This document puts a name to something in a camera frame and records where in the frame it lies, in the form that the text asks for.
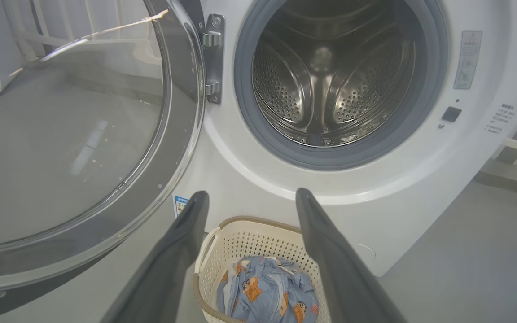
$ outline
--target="sticker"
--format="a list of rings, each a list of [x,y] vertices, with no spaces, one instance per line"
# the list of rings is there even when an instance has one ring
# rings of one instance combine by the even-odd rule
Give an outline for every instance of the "sticker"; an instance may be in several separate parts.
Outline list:
[[[513,106],[502,104],[488,120],[488,123],[484,126],[484,131],[494,135],[501,135],[502,132],[507,130],[509,123],[515,115]]]
[[[456,80],[454,80],[454,88],[469,90],[472,86],[481,42],[482,31],[462,31],[462,49],[460,51]]]
[[[179,214],[185,209],[187,206],[188,198],[175,196],[175,218],[179,217]]]

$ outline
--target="white plastic basket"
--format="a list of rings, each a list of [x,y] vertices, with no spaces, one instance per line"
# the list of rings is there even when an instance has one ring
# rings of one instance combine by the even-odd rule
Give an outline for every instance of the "white plastic basket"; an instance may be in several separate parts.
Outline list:
[[[217,310],[217,288],[228,266],[246,256],[277,256],[296,262],[310,275],[318,299],[317,323],[329,323],[322,279],[316,262],[304,250],[300,229],[253,217],[227,219],[203,241],[195,262],[193,291],[210,323],[240,323]]]

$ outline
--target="blue clothing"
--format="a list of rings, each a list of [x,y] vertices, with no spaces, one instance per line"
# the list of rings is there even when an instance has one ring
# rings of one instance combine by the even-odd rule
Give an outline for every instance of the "blue clothing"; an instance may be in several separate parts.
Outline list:
[[[246,257],[217,290],[218,309],[246,323],[314,323],[318,302],[308,274],[283,258]]]

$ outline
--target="basket handle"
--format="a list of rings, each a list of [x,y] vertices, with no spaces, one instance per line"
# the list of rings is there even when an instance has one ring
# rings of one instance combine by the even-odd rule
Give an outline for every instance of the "basket handle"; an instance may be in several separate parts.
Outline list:
[[[203,241],[203,244],[201,245],[201,253],[197,257],[197,260],[195,260],[195,274],[199,274],[201,270],[205,267],[205,264],[207,264],[207,257],[209,256],[209,251],[213,247],[215,243],[217,243],[216,239],[213,239],[215,235],[217,235],[217,232],[220,231],[220,227],[215,227],[213,230],[209,232],[205,240]],[[211,245],[211,248],[208,248],[208,245],[210,242],[213,242],[213,245]]]

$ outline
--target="washing machine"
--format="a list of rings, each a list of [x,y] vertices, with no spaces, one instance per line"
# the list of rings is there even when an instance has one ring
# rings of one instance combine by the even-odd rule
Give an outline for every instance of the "washing machine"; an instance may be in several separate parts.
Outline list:
[[[209,231],[308,188],[382,276],[516,127],[514,0],[4,0],[0,296],[201,190]]]

